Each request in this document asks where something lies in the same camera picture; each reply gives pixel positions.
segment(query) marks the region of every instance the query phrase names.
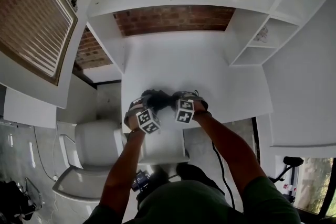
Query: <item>wooden blind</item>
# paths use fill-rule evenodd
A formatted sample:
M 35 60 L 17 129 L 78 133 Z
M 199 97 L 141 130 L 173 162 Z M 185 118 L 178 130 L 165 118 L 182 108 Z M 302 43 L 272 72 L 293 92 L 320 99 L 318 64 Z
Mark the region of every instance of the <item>wooden blind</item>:
M 0 0 L 0 51 L 58 85 L 76 22 L 66 0 Z

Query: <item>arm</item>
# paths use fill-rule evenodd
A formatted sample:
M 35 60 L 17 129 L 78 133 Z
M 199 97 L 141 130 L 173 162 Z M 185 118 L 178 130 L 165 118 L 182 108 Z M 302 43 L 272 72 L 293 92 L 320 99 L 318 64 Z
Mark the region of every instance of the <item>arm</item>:
M 132 130 L 138 127 L 135 116 L 130 118 L 129 122 Z M 120 220 L 124 216 L 130 189 L 136 176 L 140 148 L 144 137 L 145 133 L 141 130 L 131 134 L 124 150 L 107 177 L 101 196 L 99 205 L 113 209 Z
M 195 102 L 195 112 L 202 110 L 204 110 L 203 106 Z M 260 176 L 266 177 L 254 152 L 240 136 L 219 123 L 210 114 L 195 115 L 194 120 L 208 134 L 227 162 L 241 196 L 249 182 Z

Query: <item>green shirt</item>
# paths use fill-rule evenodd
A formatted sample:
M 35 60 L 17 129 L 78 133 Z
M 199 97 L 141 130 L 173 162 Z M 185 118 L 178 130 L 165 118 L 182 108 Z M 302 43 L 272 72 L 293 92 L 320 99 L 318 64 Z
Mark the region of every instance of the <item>green shirt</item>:
M 244 214 L 234 210 L 224 195 L 198 181 L 163 185 L 141 203 L 128 224 L 151 223 L 286 223 L 299 224 L 294 207 L 266 177 L 258 177 L 244 189 Z M 116 213 L 97 206 L 85 224 L 121 223 Z

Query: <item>floor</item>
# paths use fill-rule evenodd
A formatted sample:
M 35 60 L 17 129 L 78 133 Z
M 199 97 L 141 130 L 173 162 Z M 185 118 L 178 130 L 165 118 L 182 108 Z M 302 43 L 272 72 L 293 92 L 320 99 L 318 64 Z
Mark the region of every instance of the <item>floor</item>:
M 106 84 L 98 86 L 97 117 L 99 119 L 114 118 L 121 122 L 121 84 Z M 242 120 L 225 124 L 239 134 L 253 148 L 253 127 L 251 120 Z M 41 160 L 50 177 L 60 176 L 66 167 L 61 154 L 58 140 L 59 134 L 75 137 L 75 126 L 59 123 L 57 130 L 35 128 Z M 200 128 L 185 130 L 185 147 L 190 155 L 190 163 L 200 167 L 208 177 L 227 194 L 227 201 L 231 203 L 227 189 L 222 180 L 221 168 L 217 156 L 212 150 L 210 139 Z M 76 164 L 75 155 L 70 160 Z M 233 183 L 231 174 L 225 164 L 225 177 L 233 192 L 236 208 L 243 210 L 242 201 Z M 12 128 L 0 125 L 0 179 L 14 180 L 21 185 L 28 177 L 40 190 L 43 198 L 43 207 L 34 213 L 29 223 L 83 223 L 91 214 L 97 203 L 76 202 L 61 196 L 56 196 L 51 190 L 54 182 L 44 173 L 36 147 L 34 128 Z M 123 222 L 134 218 L 136 210 L 136 193 L 131 191 L 130 201 Z

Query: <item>fiducial marker cube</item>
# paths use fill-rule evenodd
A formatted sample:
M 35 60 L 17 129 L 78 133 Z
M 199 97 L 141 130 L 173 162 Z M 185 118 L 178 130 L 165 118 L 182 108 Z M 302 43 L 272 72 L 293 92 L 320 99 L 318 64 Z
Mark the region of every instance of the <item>fiducial marker cube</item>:
M 194 102 L 192 100 L 177 100 L 175 121 L 189 124 L 194 116 Z
M 160 129 L 159 118 L 153 113 L 151 109 L 137 113 L 139 128 L 147 134 L 154 133 Z

